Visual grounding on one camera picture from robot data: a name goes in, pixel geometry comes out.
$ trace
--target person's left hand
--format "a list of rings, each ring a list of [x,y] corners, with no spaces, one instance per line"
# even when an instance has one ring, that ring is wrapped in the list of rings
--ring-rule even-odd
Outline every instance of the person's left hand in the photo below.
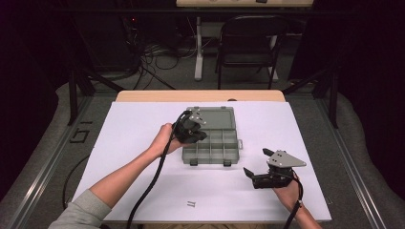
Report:
[[[158,134],[155,136],[155,139],[149,146],[149,149],[155,153],[155,157],[159,157],[161,154],[163,154],[164,148],[166,147],[166,144],[169,141],[171,133],[172,133],[171,123],[166,123],[160,127]],[[167,154],[172,153],[173,151],[179,149],[184,145],[185,144],[180,143],[176,138],[172,139]]]

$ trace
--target hand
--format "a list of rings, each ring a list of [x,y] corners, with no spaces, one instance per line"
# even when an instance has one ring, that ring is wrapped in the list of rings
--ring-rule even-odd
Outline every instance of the hand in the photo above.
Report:
[[[298,183],[293,180],[287,187],[274,188],[273,191],[277,195],[277,198],[280,199],[280,202],[291,212],[298,200]]]
[[[151,152],[155,154],[155,157],[159,157],[161,156],[161,154],[163,154],[164,148],[166,147],[166,144],[169,141],[171,133],[172,133],[171,123],[166,123],[160,127],[158,134],[155,136],[155,139],[149,146],[149,150],[151,150]],[[173,151],[179,149],[182,146],[184,146],[184,144],[181,144],[177,139],[172,139],[167,154],[172,153]]]

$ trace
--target wooden table edge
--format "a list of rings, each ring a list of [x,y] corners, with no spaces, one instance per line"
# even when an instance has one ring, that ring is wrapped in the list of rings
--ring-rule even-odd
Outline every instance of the wooden table edge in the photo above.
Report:
[[[220,101],[286,102],[279,90],[175,90],[122,91],[116,102],[220,102]]]

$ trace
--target gray plastic organizer box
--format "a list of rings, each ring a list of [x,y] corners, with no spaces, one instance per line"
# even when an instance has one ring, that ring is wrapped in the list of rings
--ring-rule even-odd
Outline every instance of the gray plastic organizer box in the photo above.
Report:
[[[231,166],[239,160],[239,141],[236,134],[235,115],[231,107],[189,107],[198,111],[206,122],[200,130],[207,137],[182,148],[184,164],[223,164]]]

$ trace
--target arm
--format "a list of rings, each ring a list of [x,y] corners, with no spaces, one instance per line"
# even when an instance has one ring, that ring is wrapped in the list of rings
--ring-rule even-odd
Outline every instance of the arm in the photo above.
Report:
[[[50,228],[97,228],[111,209],[122,198],[139,174],[155,159],[159,158],[169,140],[172,125],[167,123],[151,145],[135,159],[115,170],[107,177],[86,190],[54,221]],[[168,153],[172,153],[182,144],[173,139]]]
[[[292,181],[287,187],[275,188],[273,191],[277,195],[277,198],[280,199],[281,203],[291,212],[298,197],[297,182]],[[295,219],[303,229],[321,228],[310,211],[304,206],[304,203],[302,203],[301,207],[298,209]]]
[[[167,123],[160,127],[160,131],[153,140],[152,144],[135,159],[123,167],[115,170],[107,177],[100,180],[90,188],[90,191],[99,197],[108,206],[113,208],[122,198],[131,184],[137,179],[139,174],[150,165],[155,159],[160,157],[166,146],[172,125]],[[168,153],[172,153],[181,145],[176,139],[173,139]]]

